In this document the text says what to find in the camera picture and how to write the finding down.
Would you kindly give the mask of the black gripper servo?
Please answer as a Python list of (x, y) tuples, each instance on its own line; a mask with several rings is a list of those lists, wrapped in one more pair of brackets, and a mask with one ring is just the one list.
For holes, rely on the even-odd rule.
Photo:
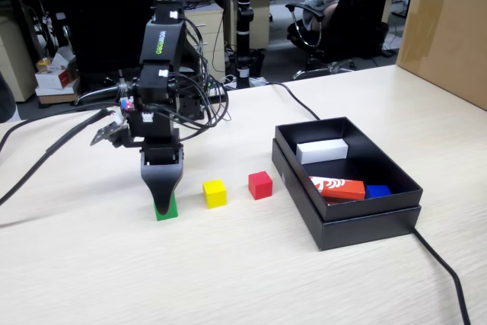
[(159, 215), (170, 211), (174, 191), (183, 176), (179, 129), (167, 113), (149, 109), (128, 111), (130, 144), (140, 148), (142, 179)]

